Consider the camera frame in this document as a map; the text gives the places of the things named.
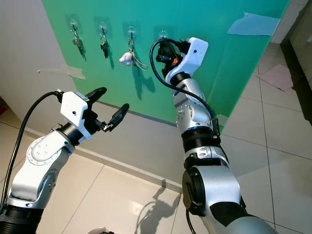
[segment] white plush toy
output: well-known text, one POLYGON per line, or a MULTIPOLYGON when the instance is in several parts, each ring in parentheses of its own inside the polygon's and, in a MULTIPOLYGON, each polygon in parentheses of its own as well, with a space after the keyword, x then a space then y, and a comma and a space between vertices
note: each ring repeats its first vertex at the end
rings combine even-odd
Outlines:
POLYGON ((132 62, 133 56, 132 53, 126 52, 123 56, 119 59, 119 62, 123 63, 125 66, 130 66, 132 62))

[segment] green wall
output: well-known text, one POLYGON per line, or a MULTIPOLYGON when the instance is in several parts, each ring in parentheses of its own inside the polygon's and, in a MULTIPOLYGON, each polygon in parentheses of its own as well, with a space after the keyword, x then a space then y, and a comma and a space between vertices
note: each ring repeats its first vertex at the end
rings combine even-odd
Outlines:
POLYGON ((281 18, 288 2, 43 0, 67 65, 82 69, 86 77, 86 80, 73 78, 81 93, 105 86, 108 91, 101 101, 115 106, 127 102, 132 111, 169 122, 175 122, 171 90, 155 78, 149 63, 149 50, 160 30, 164 29, 173 39, 197 37, 209 43, 205 59, 193 78, 214 111, 229 117, 271 37, 229 35, 228 29, 244 12, 281 18), (72 44, 71 14, 78 17, 78 34, 86 50, 86 60, 72 44), (108 59, 99 46, 95 23, 99 17, 104 18, 108 26, 111 49, 108 59), (118 61, 128 51, 126 31, 130 25, 136 29, 136 52, 139 59, 148 64, 147 71, 125 67, 118 61))

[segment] tiled floor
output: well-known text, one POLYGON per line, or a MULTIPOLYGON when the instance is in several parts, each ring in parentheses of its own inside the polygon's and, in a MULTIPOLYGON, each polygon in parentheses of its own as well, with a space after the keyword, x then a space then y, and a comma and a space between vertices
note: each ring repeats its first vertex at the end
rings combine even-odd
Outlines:
MULTIPOLYGON (((309 234, 312 126, 294 90, 282 92, 257 77, 277 64, 286 65, 283 53, 270 44, 223 131, 222 145, 248 211, 280 234, 309 234)), ((0 122, 2 189, 20 122, 10 110, 0 122)), ((12 176, 32 140, 23 138, 12 176)), ((191 221, 197 234, 207 233, 198 217, 191 215, 191 221)), ((190 234, 180 194, 73 155, 59 175, 38 234, 87 234, 101 226, 116 234, 190 234)))

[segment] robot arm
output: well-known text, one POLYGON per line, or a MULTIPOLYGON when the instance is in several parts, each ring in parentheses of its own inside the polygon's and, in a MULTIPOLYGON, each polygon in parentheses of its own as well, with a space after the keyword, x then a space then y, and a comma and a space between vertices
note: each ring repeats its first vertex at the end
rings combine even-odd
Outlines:
POLYGON ((124 118, 129 104, 124 104, 108 124, 97 120, 92 104, 106 88, 98 88, 86 96, 76 92, 57 91, 61 113, 68 121, 50 134, 36 139, 28 148, 26 161, 13 180, 3 212, 0 233, 36 232, 60 170, 83 140, 100 130, 112 131, 124 118))
POLYGON ((155 42, 150 58, 159 79, 153 62, 157 44, 156 60, 165 64, 162 73, 165 85, 173 89, 176 123, 182 133, 186 169, 182 189, 187 217, 188 212, 200 216, 210 234, 276 233, 265 221, 246 212, 238 181, 220 146, 217 120, 207 108, 196 80, 192 79, 204 59, 208 43, 197 38, 155 42), (175 52, 171 43, 183 54, 175 52))

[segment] pink paper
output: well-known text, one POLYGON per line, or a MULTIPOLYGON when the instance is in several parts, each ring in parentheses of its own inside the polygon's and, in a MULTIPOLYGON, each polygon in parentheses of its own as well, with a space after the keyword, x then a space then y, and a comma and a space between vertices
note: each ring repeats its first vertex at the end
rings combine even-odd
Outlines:
POLYGON ((258 77, 282 91, 293 87, 292 76, 289 69, 280 64, 268 70, 266 73, 258 75, 258 77))

